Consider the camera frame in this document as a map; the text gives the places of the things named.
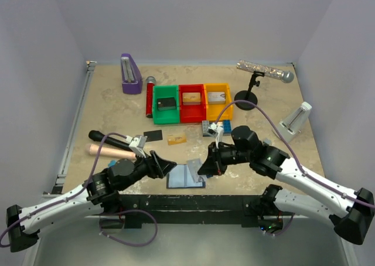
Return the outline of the navy blue card holder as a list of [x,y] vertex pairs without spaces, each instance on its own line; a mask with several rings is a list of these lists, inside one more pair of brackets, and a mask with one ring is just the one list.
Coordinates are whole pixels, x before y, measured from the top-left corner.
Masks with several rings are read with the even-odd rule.
[[204,189],[206,183],[195,182],[190,174],[187,165],[179,164],[173,168],[167,175],[167,189]]

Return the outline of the silver VIP card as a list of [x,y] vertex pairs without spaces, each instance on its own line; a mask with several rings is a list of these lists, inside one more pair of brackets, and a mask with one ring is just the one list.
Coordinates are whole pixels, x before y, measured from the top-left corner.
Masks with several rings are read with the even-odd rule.
[[190,172],[190,175],[195,183],[202,183],[207,181],[206,175],[199,175],[198,170],[202,166],[202,162],[199,158],[191,159],[187,161],[187,168]]

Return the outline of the gold card from holder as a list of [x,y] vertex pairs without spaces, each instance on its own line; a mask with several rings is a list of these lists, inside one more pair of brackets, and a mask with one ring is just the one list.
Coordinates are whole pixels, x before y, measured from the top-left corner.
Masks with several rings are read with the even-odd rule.
[[169,134],[167,136],[168,145],[178,145],[187,142],[185,133]]

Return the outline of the black VIP card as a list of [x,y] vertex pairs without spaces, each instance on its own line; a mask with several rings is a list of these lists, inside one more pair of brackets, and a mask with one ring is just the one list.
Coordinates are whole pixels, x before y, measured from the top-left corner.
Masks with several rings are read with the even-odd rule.
[[145,131],[143,136],[147,142],[161,141],[163,140],[162,130]]

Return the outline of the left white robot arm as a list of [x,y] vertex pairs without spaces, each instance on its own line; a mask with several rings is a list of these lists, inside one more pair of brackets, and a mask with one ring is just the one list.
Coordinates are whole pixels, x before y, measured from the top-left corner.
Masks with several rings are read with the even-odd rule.
[[44,231],[81,217],[116,214],[122,208],[121,191],[144,177],[162,179],[176,165],[151,151],[134,161],[121,159],[73,190],[44,203],[31,207],[15,204],[6,210],[8,248],[13,253],[23,251],[35,245]]

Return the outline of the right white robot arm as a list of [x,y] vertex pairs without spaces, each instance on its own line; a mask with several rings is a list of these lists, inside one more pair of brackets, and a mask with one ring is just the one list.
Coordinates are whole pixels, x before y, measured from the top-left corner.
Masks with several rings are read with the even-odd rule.
[[261,208],[267,214],[277,211],[300,214],[333,227],[342,239],[362,245],[374,219],[374,196],[361,188],[337,184],[303,167],[286,152],[261,142],[246,125],[231,132],[232,144],[215,140],[208,146],[207,158],[198,175],[223,175],[229,165],[247,163],[257,174],[276,179],[303,192],[298,196],[277,188],[263,197]]

